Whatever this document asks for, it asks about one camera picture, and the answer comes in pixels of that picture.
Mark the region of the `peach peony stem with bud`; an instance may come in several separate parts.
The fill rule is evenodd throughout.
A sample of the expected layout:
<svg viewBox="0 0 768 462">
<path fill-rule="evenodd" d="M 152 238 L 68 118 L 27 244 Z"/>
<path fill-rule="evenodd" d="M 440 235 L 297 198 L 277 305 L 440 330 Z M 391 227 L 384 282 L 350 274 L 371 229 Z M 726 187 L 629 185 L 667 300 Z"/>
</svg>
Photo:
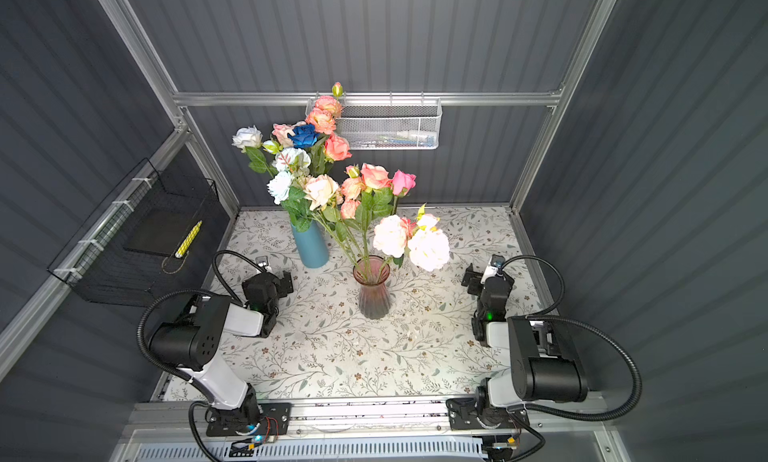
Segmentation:
<svg viewBox="0 0 768 462">
<path fill-rule="evenodd" d="M 330 96 L 321 96 L 313 103 L 305 122 L 313 126 L 319 134 L 332 135 L 337 129 L 337 120 L 342 116 L 343 96 L 343 86 L 336 82 L 331 88 Z"/>
</svg>

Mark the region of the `small pink rosebud stem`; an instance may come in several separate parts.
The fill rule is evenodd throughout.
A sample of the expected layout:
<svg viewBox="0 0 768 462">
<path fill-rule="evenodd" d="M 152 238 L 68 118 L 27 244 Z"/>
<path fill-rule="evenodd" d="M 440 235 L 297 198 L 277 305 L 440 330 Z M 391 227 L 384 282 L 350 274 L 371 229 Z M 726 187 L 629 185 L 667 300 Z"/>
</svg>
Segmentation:
<svg viewBox="0 0 768 462">
<path fill-rule="evenodd" d="M 391 214 L 397 212 L 398 202 L 405 197 L 408 192 L 416 186 L 416 176 L 397 171 L 391 180 L 391 190 L 393 195 Z"/>
</svg>

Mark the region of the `pale pink rose stem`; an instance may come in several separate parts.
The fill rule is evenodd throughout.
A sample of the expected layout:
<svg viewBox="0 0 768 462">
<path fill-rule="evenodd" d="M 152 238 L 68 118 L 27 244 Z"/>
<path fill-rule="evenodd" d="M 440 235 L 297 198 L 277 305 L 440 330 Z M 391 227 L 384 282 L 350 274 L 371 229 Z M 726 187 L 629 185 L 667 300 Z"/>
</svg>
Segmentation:
<svg viewBox="0 0 768 462">
<path fill-rule="evenodd" d="M 293 146 L 292 137 L 295 135 L 293 125 L 274 124 L 272 135 L 283 148 Z"/>
</svg>

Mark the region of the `coral pink rose stem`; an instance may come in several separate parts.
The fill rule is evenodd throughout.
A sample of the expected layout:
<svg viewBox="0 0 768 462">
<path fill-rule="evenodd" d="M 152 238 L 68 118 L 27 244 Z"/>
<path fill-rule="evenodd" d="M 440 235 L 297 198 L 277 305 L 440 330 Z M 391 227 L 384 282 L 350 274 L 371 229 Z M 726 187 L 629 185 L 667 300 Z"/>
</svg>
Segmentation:
<svg viewBox="0 0 768 462">
<path fill-rule="evenodd" d="M 361 190 L 358 197 L 360 206 L 356 210 L 356 220 L 362 231 L 363 268 L 370 271 L 368 248 L 368 230 L 373 220 L 393 213 L 392 180 L 388 171 L 381 166 L 363 164 L 360 170 Z"/>
</svg>

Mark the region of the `blue and white rose stem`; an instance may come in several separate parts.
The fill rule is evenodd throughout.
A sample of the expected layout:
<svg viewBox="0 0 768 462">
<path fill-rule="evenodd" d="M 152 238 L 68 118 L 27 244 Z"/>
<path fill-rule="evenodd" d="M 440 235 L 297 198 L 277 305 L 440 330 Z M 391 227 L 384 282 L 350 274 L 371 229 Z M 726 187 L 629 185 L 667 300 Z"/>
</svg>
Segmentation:
<svg viewBox="0 0 768 462">
<path fill-rule="evenodd" d="M 309 151 L 318 141 L 318 134 L 313 126 L 306 123 L 294 124 L 294 133 L 292 137 L 293 146 L 283 148 L 276 158 L 274 166 L 278 172 L 308 172 L 311 165 L 311 156 Z"/>
</svg>

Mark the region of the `teal ceramic vase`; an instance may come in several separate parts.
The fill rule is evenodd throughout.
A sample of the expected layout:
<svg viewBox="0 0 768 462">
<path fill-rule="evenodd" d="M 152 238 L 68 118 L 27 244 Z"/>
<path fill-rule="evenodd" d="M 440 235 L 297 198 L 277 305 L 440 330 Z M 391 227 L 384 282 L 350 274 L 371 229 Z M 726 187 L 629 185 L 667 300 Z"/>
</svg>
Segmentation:
<svg viewBox="0 0 768 462">
<path fill-rule="evenodd" d="M 304 232 L 299 232 L 294 226 L 291 230 L 299 257 L 306 268 L 319 269 L 329 261 L 329 251 L 323 230 L 315 221 L 312 221 Z"/>
</svg>

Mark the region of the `pink glass vase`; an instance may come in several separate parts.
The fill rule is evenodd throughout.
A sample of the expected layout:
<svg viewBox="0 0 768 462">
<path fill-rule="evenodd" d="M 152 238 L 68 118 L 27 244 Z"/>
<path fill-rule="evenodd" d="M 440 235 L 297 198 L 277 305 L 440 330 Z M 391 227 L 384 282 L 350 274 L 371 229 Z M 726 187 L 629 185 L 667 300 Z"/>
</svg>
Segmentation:
<svg viewBox="0 0 768 462">
<path fill-rule="evenodd" d="M 392 302 L 386 283 L 390 265 L 382 257 L 371 255 L 359 259 L 353 268 L 353 277 L 359 284 L 358 308 L 367 319 L 385 317 Z"/>
</svg>

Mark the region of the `cream peony stem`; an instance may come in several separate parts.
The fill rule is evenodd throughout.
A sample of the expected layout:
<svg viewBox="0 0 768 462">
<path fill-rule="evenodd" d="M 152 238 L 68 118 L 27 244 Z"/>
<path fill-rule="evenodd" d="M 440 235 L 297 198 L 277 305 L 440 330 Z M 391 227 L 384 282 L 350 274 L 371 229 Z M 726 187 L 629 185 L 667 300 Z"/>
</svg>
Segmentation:
<svg viewBox="0 0 768 462">
<path fill-rule="evenodd" d="M 306 231 L 313 221 L 308 215 L 310 204 L 304 198 L 305 194 L 303 191 L 304 185 L 309 177 L 318 176 L 304 176 L 303 174 L 293 174 L 291 172 L 279 172 L 267 184 L 268 192 L 273 197 L 276 204 L 287 212 L 291 227 L 296 227 L 299 232 Z M 318 226 L 323 230 L 324 240 L 325 236 L 328 236 L 331 239 L 319 224 Z"/>
</svg>

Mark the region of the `light pink peony stem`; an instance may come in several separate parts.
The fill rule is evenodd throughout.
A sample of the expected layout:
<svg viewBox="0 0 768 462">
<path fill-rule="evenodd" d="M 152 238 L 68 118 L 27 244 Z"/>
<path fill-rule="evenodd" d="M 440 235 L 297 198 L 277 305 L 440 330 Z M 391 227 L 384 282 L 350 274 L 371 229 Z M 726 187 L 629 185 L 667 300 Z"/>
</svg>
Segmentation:
<svg viewBox="0 0 768 462">
<path fill-rule="evenodd" d="M 414 266 L 434 272 L 451 258 L 450 242 L 439 227 L 440 219 L 419 208 L 416 220 L 388 216 L 374 228 L 373 246 L 393 262 L 408 259 Z"/>
</svg>

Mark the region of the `cream white rose stem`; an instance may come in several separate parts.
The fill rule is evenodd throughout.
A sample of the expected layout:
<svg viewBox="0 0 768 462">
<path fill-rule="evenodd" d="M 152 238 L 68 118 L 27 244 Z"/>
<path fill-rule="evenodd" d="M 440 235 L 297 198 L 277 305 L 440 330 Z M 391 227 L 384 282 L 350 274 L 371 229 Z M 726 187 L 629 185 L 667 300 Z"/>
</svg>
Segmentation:
<svg viewBox="0 0 768 462">
<path fill-rule="evenodd" d="M 274 140 L 264 141 L 262 133 L 255 127 L 237 130 L 232 137 L 232 145 L 248 158 L 249 168 L 257 174 L 266 174 L 274 178 L 278 169 L 274 166 L 282 147 Z"/>
</svg>

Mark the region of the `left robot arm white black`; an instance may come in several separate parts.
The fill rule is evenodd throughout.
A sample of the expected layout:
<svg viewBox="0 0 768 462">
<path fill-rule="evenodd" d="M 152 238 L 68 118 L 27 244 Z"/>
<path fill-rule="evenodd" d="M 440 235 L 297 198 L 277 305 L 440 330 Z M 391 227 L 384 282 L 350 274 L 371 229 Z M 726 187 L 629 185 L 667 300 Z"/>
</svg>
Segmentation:
<svg viewBox="0 0 768 462">
<path fill-rule="evenodd" d="M 277 322 L 278 302 L 293 292 L 291 275 L 260 272 L 241 284 L 246 305 L 232 297 L 203 291 L 191 294 L 182 314 L 162 323 L 143 347 L 163 367 L 204 395 L 206 435 L 254 437 L 259 443 L 287 433 L 289 403 L 259 402 L 253 386 L 223 359 L 218 347 L 225 334 L 268 337 Z"/>
</svg>

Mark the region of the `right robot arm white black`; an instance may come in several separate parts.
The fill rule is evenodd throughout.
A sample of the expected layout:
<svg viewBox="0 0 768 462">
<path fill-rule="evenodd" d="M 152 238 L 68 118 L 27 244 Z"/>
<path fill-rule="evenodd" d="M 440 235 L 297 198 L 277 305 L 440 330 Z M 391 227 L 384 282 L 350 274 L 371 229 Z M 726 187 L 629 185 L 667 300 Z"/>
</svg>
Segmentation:
<svg viewBox="0 0 768 462">
<path fill-rule="evenodd" d="M 586 400 L 587 379 L 568 331 L 552 322 L 506 316 L 513 279 L 493 266 L 483 272 L 468 267 L 461 285 L 477 301 L 471 319 L 475 341 L 501 350 L 504 357 L 504 369 L 477 387 L 465 416 L 467 425 L 512 426 L 507 410 L 523 418 L 517 406 L 524 402 Z"/>
</svg>

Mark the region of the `pale cream rose stem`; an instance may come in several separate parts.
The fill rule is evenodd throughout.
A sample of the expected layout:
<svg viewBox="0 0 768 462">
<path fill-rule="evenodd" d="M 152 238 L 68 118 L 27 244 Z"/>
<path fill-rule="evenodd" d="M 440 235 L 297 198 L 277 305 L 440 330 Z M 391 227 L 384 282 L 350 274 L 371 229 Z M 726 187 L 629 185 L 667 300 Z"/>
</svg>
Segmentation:
<svg viewBox="0 0 768 462">
<path fill-rule="evenodd" d="M 356 219 L 360 202 L 347 199 L 328 175 L 309 177 L 303 191 L 310 204 L 308 215 L 325 230 L 353 266 L 358 267 L 363 257 L 363 248 L 355 235 L 362 231 Z"/>
</svg>

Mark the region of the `pink peony stem with bud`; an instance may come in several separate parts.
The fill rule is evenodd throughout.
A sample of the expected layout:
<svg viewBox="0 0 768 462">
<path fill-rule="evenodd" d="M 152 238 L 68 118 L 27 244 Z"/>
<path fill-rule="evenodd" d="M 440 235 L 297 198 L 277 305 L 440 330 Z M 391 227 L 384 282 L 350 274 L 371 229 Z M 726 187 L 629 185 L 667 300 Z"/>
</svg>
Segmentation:
<svg viewBox="0 0 768 462">
<path fill-rule="evenodd" d="M 350 260 L 356 262 L 361 253 L 367 253 L 367 249 L 360 249 L 357 239 L 351 235 L 349 224 L 352 224 L 360 231 L 363 237 L 363 245 L 367 246 L 366 238 L 370 217 L 365 210 L 362 210 L 360 215 L 357 215 L 358 209 L 361 207 L 361 195 L 367 189 L 367 186 L 358 166 L 348 166 L 346 174 L 348 178 L 341 186 L 343 203 L 340 208 L 340 215 L 347 232 L 346 239 L 351 243 L 348 250 Z"/>
</svg>

